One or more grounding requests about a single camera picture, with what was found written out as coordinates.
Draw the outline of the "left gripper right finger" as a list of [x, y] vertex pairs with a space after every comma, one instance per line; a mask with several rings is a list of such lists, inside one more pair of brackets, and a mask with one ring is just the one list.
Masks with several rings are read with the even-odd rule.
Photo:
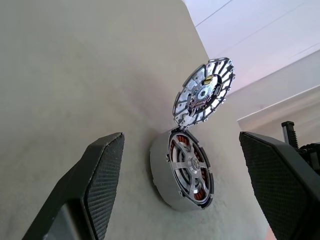
[[277, 240], [320, 240], [320, 175], [289, 144], [239, 134], [254, 195]]

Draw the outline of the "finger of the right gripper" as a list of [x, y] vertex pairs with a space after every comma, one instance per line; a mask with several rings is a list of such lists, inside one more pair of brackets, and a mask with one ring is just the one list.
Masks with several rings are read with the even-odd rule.
[[298, 139], [294, 125], [295, 124], [292, 121], [285, 121], [281, 123], [284, 142], [297, 149]]

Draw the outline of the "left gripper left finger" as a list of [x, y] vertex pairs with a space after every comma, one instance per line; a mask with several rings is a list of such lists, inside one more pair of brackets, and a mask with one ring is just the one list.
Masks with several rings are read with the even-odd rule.
[[56, 183], [22, 240], [104, 240], [124, 143], [122, 132], [91, 143]]

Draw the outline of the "silver motor stator housing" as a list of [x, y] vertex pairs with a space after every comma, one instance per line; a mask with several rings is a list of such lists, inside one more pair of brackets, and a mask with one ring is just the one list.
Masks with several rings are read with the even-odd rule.
[[176, 130], [188, 131], [181, 130], [178, 127], [173, 128], [159, 135], [150, 146], [150, 169], [152, 173], [153, 184], [155, 185], [157, 191], [159, 192], [159, 195], [164, 200], [164, 202], [172, 209], [180, 212], [205, 210], [211, 204], [208, 207], [202, 209], [179, 194], [180, 188], [178, 186], [177, 180], [173, 175], [171, 164], [169, 163], [168, 158], [169, 138], [171, 132]]

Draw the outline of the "silver spoked motor rotor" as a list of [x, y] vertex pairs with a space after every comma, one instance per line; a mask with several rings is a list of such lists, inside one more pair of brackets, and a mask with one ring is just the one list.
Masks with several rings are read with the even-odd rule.
[[168, 161], [180, 188], [179, 194], [201, 209], [207, 208], [213, 200], [214, 177], [199, 141], [187, 130], [172, 131]]

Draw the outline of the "round silver rotor disc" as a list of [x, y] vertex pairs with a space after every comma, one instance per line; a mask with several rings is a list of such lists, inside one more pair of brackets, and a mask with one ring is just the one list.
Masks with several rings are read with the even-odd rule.
[[235, 69], [227, 57], [208, 60], [187, 78], [178, 92], [172, 109], [173, 120], [181, 130], [187, 130], [216, 112], [226, 101], [235, 79]]

